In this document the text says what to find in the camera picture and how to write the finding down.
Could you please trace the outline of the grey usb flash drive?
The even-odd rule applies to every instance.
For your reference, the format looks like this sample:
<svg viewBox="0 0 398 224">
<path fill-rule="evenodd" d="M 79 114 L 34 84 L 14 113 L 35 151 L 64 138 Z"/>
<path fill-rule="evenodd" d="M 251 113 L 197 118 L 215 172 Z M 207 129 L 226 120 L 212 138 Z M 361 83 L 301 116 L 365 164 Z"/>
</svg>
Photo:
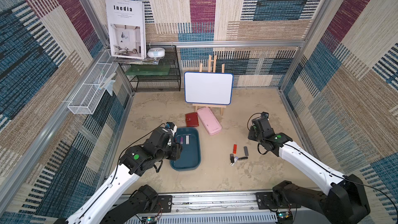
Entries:
<svg viewBox="0 0 398 224">
<path fill-rule="evenodd" d="M 247 146 L 244 146 L 244 153 L 245 153 L 246 157 L 249 156 L 249 152 L 248 152 L 248 147 Z"/>
</svg>

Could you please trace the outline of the teal plastic storage box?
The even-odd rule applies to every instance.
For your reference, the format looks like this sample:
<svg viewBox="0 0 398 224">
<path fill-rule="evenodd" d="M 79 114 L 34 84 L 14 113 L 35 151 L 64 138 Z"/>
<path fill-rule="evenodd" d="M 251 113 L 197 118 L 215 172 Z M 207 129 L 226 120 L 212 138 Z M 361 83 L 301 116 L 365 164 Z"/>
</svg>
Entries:
<svg viewBox="0 0 398 224">
<path fill-rule="evenodd" d="M 186 145 L 186 135 L 190 137 L 190 144 Z M 183 127 L 178 128 L 176 132 L 176 141 L 180 144 L 180 136 L 183 137 L 182 152 L 180 158 L 176 161 L 170 161 L 172 169 L 176 171 L 195 170 L 201 163 L 201 148 L 199 133 L 196 128 Z"/>
</svg>

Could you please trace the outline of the black usb flash drive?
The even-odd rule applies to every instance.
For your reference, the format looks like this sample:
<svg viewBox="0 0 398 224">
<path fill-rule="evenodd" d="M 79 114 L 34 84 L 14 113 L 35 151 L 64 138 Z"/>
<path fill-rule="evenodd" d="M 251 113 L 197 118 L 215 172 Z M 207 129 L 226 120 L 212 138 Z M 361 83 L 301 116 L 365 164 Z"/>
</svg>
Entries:
<svg viewBox="0 0 398 224">
<path fill-rule="evenodd" d="M 234 159 L 235 159 L 234 154 L 231 153 L 231 154 L 230 154 L 230 164 L 231 164 L 231 165 L 233 165 L 233 164 L 235 163 L 235 162 L 234 162 Z"/>
</svg>

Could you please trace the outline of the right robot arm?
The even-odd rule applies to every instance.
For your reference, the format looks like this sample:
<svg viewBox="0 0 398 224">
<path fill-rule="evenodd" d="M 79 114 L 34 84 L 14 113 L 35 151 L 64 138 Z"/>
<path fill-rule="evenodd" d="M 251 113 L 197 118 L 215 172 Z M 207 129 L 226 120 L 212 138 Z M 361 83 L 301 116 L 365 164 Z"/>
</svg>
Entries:
<svg viewBox="0 0 398 224">
<path fill-rule="evenodd" d="M 303 150 L 291 137 L 275 133 L 268 113 L 253 114 L 249 121 L 249 140 L 256 141 L 265 153 L 292 164 L 319 188 L 313 190 L 284 180 L 272 188 L 271 209 L 303 206 L 322 214 L 332 224 L 357 224 L 371 212 L 360 178 L 329 167 Z"/>
</svg>

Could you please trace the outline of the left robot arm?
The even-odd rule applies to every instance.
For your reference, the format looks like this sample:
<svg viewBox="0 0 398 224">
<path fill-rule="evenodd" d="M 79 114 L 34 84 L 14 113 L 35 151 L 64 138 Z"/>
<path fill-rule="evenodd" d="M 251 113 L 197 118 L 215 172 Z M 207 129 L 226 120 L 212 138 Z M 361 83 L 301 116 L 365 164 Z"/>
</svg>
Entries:
<svg viewBox="0 0 398 224">
<path fill-rule="evenodd" d="M 68 218 L 59 218 L 57 224 L 123 224 L 132 216 L 148 209 L 154 210 L 158 194 L 149 186 L 141 187 L 133 198 L 113 208 L 123 193 L 147 170 L 160 171 L 164 160 L 180 158 L 182 145 L 175 141 L 177 126 L 167 122 L 150 132 L 140 145 L 127 147 L 109 178 L 93 196 Z"/>
</svg>

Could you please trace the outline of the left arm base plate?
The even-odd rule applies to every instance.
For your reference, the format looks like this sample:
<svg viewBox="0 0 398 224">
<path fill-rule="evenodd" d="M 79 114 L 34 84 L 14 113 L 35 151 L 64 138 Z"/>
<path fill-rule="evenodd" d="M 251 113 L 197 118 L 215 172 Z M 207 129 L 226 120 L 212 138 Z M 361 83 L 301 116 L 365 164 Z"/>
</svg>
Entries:
<svg viewBox="0 0 398 224">
<path fill-rule="evenodd" d="M 149 205 L 148 213 L 170 213 L 173 206 L 172 195 L 159 195 Z"/>
</svg>

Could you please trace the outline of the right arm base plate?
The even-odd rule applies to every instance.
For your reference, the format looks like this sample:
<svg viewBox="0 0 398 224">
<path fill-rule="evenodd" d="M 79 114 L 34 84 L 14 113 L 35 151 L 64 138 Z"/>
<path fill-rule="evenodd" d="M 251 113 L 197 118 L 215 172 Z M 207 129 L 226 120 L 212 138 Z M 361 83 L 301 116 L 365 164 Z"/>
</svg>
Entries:
<svg viewBox="0 0 398 224">
<path fill-rule="evenodd" d="M 282 209 L 296 209 L 302 207 L 299 204 L 288 203 L 287 200 L 271 191 L 257 192 L 256 200 L 259 209 L 270 210 L 272 212 L 277 212 Z"/>
</svg>

